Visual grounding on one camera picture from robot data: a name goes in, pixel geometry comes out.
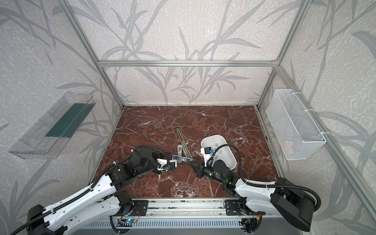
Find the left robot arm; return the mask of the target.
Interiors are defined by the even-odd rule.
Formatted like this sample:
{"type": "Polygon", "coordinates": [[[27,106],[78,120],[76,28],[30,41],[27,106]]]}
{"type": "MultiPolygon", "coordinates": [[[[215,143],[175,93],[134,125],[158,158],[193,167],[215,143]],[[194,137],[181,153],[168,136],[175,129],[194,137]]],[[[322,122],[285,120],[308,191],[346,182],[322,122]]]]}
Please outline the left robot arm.
{"type": "Polygon", "coordinates": [[[133,208],[133,202],[121,189],[149,172],[161,174],[175,170],[177,162],[152,146],[138,146],[124,160],[107,167],[92,184],[46,207],[37,205],[28,212],[27,222],[15,229],[17,235],[69,235],[105,216],[133,208]]]}

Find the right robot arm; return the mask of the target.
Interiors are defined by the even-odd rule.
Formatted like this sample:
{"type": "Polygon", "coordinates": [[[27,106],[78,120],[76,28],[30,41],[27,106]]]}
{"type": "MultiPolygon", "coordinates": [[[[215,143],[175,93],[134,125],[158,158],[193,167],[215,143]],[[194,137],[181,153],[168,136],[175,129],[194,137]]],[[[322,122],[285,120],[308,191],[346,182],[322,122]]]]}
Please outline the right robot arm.
{"type": "Polygon", "coordinates": [[[225,147],[238,151],[234,145],[227,144],[215,150],[211,147],[201,149],[204,160],[190,164],[196,177],[206,176],[220,183],[225,194],[238,197],[237,205],[242,214],[258,213],[258,220],[261,220],[263,214],[275,213],[293,227],[309,232],[313,214],[321,207],[319,194],[307,187],[295,185],[286,178],[260,182],[235,175],[223,160],[214,160],[215,154],[225,147]]]}

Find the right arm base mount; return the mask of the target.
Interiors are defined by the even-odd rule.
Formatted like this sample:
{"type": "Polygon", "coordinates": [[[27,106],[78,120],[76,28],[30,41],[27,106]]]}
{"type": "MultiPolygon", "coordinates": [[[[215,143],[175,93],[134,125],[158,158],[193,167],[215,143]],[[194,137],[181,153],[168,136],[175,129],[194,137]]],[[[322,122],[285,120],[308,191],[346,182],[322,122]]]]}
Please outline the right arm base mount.
{"type": "Polygon", "coordinates": [[[226,215],[250,215],[250,210],[243,200],[227,199],[223,203],[226,215]]]}

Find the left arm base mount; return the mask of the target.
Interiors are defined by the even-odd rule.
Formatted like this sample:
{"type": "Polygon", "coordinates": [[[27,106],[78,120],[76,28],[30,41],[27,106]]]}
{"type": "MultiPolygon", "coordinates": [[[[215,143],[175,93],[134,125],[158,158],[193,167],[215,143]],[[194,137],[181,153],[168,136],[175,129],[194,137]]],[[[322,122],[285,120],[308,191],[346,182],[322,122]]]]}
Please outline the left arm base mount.
{"type": "Polygon", "coordinates": [[[119,213],[123,216],[146,216],[148,204],[148,200],[134,200],[122,206],[119,213]]]}

